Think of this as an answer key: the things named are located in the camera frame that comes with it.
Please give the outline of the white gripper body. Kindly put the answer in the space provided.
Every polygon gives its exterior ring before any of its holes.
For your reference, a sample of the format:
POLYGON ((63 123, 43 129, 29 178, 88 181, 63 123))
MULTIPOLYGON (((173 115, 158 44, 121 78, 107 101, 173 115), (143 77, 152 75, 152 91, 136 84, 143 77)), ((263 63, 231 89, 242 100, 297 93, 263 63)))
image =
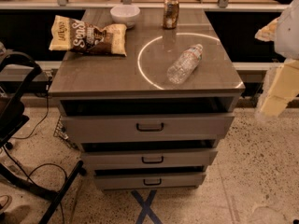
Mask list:
POLYGON ((299 59, 299 0, 292 0, 278 18, 275 52, 289 59, 299 59))

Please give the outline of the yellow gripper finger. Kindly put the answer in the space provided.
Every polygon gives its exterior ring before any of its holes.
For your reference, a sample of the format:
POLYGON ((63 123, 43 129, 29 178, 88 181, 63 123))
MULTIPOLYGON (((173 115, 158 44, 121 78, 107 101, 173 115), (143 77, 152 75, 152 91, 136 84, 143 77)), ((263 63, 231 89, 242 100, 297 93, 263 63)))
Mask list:
POLYGON ((299 61, 287 59, 266 72, 263 93, 256 106, 256 119, 277 118, 299 94, 299 61))
POLYGON ((259 29, 258 32, 255 34, 255 38, 264 41, 270 42, 276 40, 276 30, 278 26, 278 18, 273 19, 263 28, 259 29))

